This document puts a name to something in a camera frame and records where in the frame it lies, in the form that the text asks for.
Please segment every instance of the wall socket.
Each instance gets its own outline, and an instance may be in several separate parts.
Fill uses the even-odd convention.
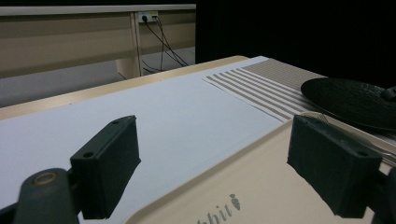
[[[144,22],[143,17],[148,19],[148,22],[156,21],[155,17],[158,17],[158,11],[141,11],[137,12],[139,22]]]

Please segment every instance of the white desk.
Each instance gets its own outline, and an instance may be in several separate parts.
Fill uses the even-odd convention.
[[[107,123],[136,115],[142,162],[106,220],[122,223],[283,124],[204,81],[266,62],[265,57],[232,57],[0,109],[0,207],[18,200],[19,186],[29,175],[70,168],[71,155]],[[104,223],[81,216],[80,222]]]

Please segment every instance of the ribbed surface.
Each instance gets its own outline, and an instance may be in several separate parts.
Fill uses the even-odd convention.
[[[320,100],[322,103],[311,102],[302,94],[301,88],[306,81],[321,77],[325,76],[269,59],[262,63],[254,63],[224,73],[207,76],[204,81],[285,122],[295,114],[300,114],[304,111],[319,111],[322,108],[317,104],[323,105],[323,102],[325,102],[324,104],[326,105],[330,99],[339,99],[340,102],[343,102],[343,93],[333,97],[325,93],[321,95],[322,98]],[[359,94],[371,94],[370,91],[366,91],[367,88],[363,92],[359,91]],[[365,104],[364,102],[352,102],[352,104],[351,106],[348,105],[347,108],[354,108],[353,111],[356,111],[357,114],[366,113],[360,109],[360,105]],[[370,113],[367,116],[370,119],[374,117],[374,114]],[[364,131],[396,145],[395,133],[377,130]]]

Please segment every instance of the paper sheet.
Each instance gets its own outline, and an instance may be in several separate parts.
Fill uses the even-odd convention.
[[[256,57],[71,105],[0,120],[0,208],[18,200],[21,183],[41,170],[68,170],[70,157],[111,120],[136,115],[136,168],[110,219],[122,223],[168,191],[234,154],[281,121],[202,78],[268,60]]]

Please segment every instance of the floor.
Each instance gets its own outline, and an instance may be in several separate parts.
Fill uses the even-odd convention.
[[[195,48],[142,56],[144,75],[195,64]],[[115,61],[0,79],[0,107],[124,80]]]

